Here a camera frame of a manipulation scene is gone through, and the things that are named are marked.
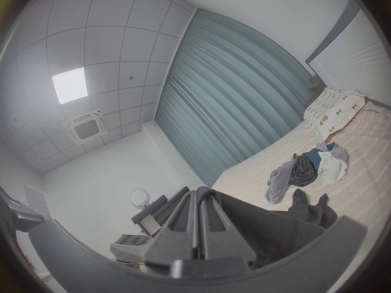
white headboard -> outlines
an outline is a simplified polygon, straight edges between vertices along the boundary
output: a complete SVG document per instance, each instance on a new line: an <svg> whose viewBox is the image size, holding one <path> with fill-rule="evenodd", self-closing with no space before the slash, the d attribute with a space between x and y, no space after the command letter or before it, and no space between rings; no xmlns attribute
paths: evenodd
<svg viewBox="0 0 391 293"><path fill-rule="evenodd" d="M391 61L361 9L308 64L328 87L356 90L369 99L391 105Z"/></svg>

ceiling light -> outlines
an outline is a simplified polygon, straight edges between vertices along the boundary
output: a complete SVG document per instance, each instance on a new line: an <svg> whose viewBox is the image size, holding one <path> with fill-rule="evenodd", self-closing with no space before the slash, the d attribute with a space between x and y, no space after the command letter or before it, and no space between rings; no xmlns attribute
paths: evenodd
<svg viewBox="0 0 391 293"><path fill-rule="evenodd" d="M84 67L52 76L60 104L87 96Z"/></svg>

floral pillow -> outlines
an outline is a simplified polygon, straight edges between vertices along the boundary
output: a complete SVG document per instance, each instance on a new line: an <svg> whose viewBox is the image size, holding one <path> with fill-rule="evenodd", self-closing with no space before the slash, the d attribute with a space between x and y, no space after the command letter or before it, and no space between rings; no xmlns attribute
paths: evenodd
<svg viewBox="0 0 391 293"><path fill-rule="evenodd" d="M326 87L304 112L304 120L321 141L345 125L364 106L364 95L353 90L339 91Z"/></svg>

bed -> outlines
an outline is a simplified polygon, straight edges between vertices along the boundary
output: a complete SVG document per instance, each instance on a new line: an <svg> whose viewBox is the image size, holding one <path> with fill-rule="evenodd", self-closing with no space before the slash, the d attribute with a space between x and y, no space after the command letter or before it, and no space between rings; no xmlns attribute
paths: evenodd
<svg viewBox="0 0 391 293"><path fill-rule="evenodd" d="M291 186L278 204L266 201L267 180L272 170L289 161L293 153L307 152L320 142L315 131L303 121L289 134L251 158L222 173L213 189L269 210L287 210L292 204ZM391 210L391 111L366 101L364 107L326 144L336 142L349 153L345 179L333 186L318 178L301 189L316 204L323 193L328 205L368 227L368 234L342 277L329 290L334 292L364 260Z"/></svg>

curtain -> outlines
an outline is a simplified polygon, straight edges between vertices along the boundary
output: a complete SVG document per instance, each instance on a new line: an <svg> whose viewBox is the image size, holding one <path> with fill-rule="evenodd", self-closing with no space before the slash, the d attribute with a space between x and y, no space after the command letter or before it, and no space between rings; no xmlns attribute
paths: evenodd
<svg viewBox="0 0 391 293"><path fill-rule="evenodd" d="M312 97L309 78L260 32L198 10L175 56L155 120L211 186L225 169L303 120Z"/></svg>

